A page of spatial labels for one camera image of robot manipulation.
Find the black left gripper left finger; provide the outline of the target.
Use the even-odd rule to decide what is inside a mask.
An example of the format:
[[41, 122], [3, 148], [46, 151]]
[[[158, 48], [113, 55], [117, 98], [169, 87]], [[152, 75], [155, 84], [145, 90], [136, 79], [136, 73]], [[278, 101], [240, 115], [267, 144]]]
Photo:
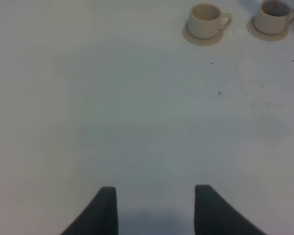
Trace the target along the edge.
[[118, 235], [117, 191], [102, 187], [62, 235]]

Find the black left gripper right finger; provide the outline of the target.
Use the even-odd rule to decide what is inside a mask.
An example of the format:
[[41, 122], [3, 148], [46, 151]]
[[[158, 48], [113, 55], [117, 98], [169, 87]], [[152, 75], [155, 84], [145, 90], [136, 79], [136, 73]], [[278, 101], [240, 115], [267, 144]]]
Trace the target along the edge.
[[195, 187], [196, 235], [263, 235], [210, 185]]

